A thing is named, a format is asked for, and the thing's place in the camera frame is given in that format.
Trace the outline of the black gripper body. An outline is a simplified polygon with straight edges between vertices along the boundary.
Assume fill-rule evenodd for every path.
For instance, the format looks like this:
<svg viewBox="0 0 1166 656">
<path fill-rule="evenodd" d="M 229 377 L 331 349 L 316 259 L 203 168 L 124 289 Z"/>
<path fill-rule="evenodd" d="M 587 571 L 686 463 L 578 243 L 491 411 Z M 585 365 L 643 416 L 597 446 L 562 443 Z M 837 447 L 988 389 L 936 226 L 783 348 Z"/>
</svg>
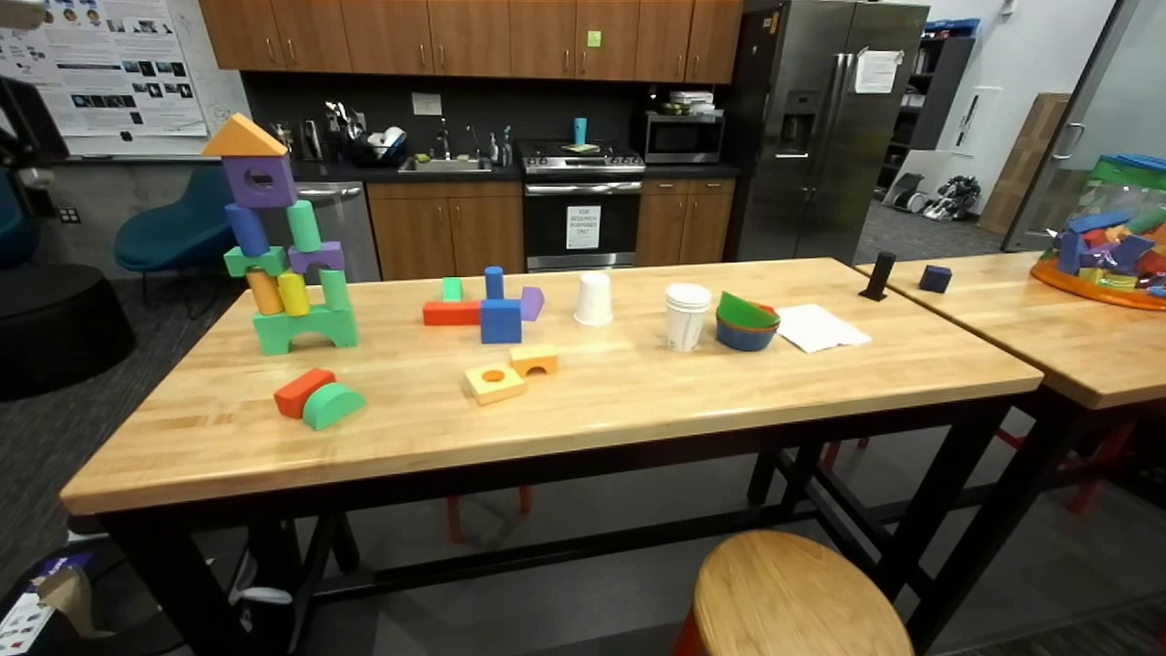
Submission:
<svg viewBox="0 0 1166 656">
<path fill-rule="evenodd" d="M 49 163 L 69 158 L 44 94 L 14 76 L 0 76 L 0 163 L 10 173 L 18 200 L 33 220 L 59 220 Z"/>
</svg>

